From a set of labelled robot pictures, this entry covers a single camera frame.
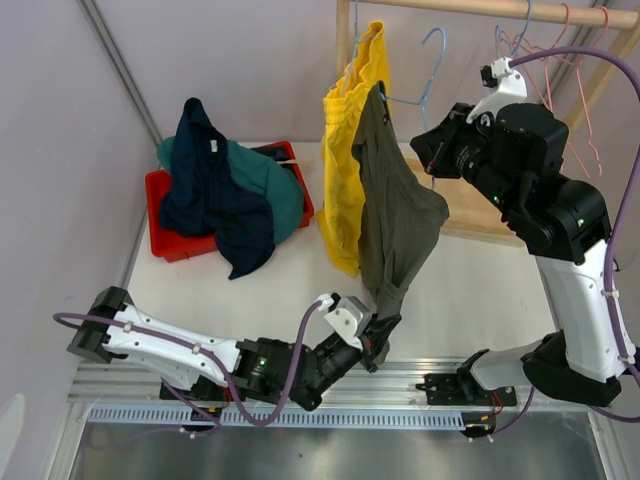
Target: dark navy garment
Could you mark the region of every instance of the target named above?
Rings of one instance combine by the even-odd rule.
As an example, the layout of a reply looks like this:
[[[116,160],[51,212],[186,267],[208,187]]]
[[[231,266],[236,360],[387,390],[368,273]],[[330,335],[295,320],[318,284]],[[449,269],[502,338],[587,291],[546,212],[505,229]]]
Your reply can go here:
[[[183,236],[215,232],[220,253],[233,267],[230,279],[261,267],[275,249],[271,205],[235,184],[227,139],[197,98],[184,104],[171,153],[171,190],[159,216],[162,228]]]

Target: red plastic bin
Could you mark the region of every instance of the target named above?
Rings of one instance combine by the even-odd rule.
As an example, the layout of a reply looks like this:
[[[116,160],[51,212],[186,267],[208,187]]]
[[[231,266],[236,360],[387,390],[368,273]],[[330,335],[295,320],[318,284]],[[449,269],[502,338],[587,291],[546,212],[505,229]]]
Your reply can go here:
[[[272,143],[267,146],[283,148],[289,158],[295,158],[293,148],[291,148],[289,142]],[[302,173],[300,173],[300,168],[296,164],[283,165],[282,168],[289,168],[298,179],[298,182],[300,182],[300,185],[302,185],[304,205],[302,208],[302,221],[298,228],[308,227],[314,210],[309,191],[304,183],[304,178],[302,178]],[[215,234],[206,237],[183,237],[160,226],[160,221],[158,220],[160,200],[171,188],[171,175],[164,170],[151,172],[146,175],[144,183],[147,189],[151,253],[156,257],[164,257],[167,262],[176,262],[185,258],[214,252],[218,249]]]

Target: yellow shorts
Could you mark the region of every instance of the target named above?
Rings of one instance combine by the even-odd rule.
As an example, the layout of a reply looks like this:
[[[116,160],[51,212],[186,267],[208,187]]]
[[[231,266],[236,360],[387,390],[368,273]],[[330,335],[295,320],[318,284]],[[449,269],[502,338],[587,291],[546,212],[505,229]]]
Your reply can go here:
[[[369,30],[360,37],[362,43],[353,70],[347,75],[347,68],[345,76],[324,98],[324,206],[317,219],[329,258],[349,275],[360,271],[358,239],[364,206],[360,167],[351,155],[351,146],[369,90],[383,81],[387,94],[391,92],[383,34],[382,22],[369,25]]]

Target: wooden rod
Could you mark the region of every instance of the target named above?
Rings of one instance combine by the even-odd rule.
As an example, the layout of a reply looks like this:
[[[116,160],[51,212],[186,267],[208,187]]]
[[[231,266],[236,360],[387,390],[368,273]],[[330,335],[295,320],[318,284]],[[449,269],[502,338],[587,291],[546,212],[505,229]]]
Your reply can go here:
[[[336,0],[336,79],[349,63],[349,0]]]
[[[638,41],[640,41],[640,22],[638,22],[638,25],[633,30],[623,30],[618,33],[611,47],[609,47],[609,52],[625,59],[631,54],[638,44]],[[591,80],[589,80],[589,83],[584,89],[584,99],[589,112],[591,112],[617,72],[618,67],[604,60],[600,60],[598,67],[593,72],[593,75],[591,75]],[[569,110],[569,114],[565,117],[564,122],[569,127],[569,131],[575,133],[584,120],[585,115],[582,99],[578,98],[571,107],[571,110]]]
[[[515,0],[362,0],[362,3],[391,5],[398,7],[424,8],[442,12],[471,13],[490,17],[527,18],[527,2]],[[531,20],[535,22],[560,23],[566,20],[567,10],[562,5],[535,2],[531,9]],[[604,27],[604,12],[599,8],[572,7],[570,25]],[[638,13],[624,10],[609,10],[609,28],[631,30],[638,21]]]

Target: white table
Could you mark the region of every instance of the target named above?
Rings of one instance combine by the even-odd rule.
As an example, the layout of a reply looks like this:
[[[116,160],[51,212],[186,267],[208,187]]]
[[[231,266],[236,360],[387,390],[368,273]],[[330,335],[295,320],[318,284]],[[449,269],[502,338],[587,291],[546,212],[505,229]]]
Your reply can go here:
[[[293,144],[316,212],[323,169],[317,143]],[[330,263],[315,219],[278,246],[259,270],[228,280],[219,252],[167,263],[151,254],[148,226],[129,292],[143,311],[163,321],[222,338],[293,341],[300,318],[321,293],[367,298],[359,278]],[[524,248],[441,236],[414,280],[391,336],[389,360],[467,357],[506,349],[554,331],[532,257]],[[311,347],[331,332],[320,316],[310,323]]]

